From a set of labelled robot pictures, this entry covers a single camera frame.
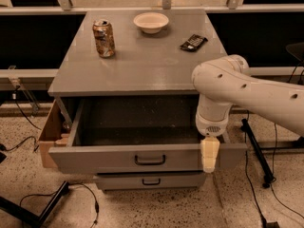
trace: cardboard box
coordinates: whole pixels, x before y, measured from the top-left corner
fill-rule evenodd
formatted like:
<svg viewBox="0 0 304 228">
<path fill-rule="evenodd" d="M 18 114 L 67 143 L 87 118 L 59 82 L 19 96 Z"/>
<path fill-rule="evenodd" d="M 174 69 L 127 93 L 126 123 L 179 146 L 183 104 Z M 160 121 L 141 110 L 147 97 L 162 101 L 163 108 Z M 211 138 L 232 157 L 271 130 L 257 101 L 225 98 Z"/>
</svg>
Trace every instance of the cardboard box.
<svg viewBox="0 0 304 228">
<path fill-rule="evenodd" d="M 47 121 L 38 138 L 42 165 L 45 168 L 57 168 L 57 164 L 49 155 L 51 147 L 56 147 L 56 141 L 62 139 L 63 119 L 59 106 L 54 101 L 51 110 L 47 115 Z"/>
</svg>

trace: cabinet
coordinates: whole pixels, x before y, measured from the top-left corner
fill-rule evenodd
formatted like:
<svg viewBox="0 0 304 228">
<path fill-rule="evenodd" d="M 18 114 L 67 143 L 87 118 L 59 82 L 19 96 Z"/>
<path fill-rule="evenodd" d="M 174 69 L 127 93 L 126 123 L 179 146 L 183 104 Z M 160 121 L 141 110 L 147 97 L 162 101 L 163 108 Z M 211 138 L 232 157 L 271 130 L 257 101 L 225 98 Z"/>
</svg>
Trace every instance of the cabinet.
<svg viewBox="0 0 304 228">
<path fill-rule="evenodd" d="M 170 22 L 155 35 L 133 25 L 142 12 L 86 14 L 49 89 L 71 125 L 67 147 L 49 154 L 63 173 L 94 174 L 103 190 L 200 186 L 199 95 L 191 73 L 225 50 L 203 9 L 157 10 Z M 98 56 L 92 34 L 100 18 L 114 30 L 116 54 L 107 59 Z M 195 53 L 181 51 L 193 33 L 208 43 Z M 218 167 L 233 166 L 243 151 L 243 145 L 223 147 Z"/>
</svg>

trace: can lid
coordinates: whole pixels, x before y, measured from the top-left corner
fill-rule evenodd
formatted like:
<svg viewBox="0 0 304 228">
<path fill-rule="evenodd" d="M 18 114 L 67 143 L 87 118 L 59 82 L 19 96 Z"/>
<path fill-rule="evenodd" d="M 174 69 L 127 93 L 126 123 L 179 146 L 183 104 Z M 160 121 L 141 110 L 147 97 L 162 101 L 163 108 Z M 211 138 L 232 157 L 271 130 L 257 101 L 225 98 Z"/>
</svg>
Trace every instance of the can lid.
<svg viewBox="0 0 304 228">
<path fill-rule="evenodd" d="M 98 21 L 94 21 L 94 26 L 96 27 L 102 27 L 102 26 L 107 26 L 109 23 L 105 19 L 100 19 Z"/>
</svg>

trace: white bowl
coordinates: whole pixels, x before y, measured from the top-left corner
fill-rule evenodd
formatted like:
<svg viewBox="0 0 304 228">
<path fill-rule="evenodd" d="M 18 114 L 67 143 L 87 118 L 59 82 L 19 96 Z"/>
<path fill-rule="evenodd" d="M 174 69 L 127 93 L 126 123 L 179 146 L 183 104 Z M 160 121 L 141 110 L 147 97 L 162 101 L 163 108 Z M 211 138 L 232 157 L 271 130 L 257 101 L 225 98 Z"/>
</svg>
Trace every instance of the white bowl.
<svg viewBox="0 0 304 228">
<path fill-rule="evenodd" d="M 155 34 L 162 30 L 169 23 L 167 16 L 158 12 L 145 12 L 137 15 L 134 24 L 147 34 Z"/>
</svg>

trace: soda can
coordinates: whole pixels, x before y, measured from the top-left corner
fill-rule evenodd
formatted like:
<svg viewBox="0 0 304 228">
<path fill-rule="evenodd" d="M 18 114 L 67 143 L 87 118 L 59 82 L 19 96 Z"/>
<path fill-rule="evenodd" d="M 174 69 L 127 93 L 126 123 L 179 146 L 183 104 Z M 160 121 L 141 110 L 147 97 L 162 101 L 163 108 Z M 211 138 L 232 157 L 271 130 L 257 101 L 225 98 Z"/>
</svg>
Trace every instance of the soda can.
<svg viewBox="0 0 304 228">
<path fill-rule="evenodd" d="M 100 57 L 110 57 L 115 53 L 115 44 L 112 25 L 105 19 L 93 24 L 96 49 Z"/>
</svg>

